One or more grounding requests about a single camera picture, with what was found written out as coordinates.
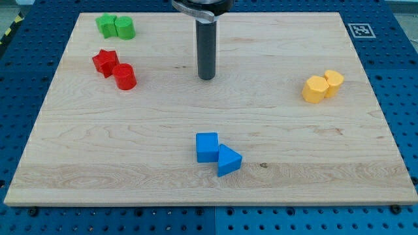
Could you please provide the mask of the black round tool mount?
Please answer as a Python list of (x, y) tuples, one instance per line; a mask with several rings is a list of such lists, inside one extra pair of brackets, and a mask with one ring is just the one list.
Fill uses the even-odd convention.
[(172, 0), (171, 4), (177, 11), (203, 24), (209, 24), (216, 22), (222, 14), (229, 12), (234, 5), (234, 0)]

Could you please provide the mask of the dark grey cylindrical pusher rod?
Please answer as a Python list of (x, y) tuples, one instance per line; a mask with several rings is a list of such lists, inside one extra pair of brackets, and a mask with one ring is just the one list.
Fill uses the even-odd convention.
[(217, 23), (196, 21), (198, 77), (211, 80), (216, 75), (216, 32)]

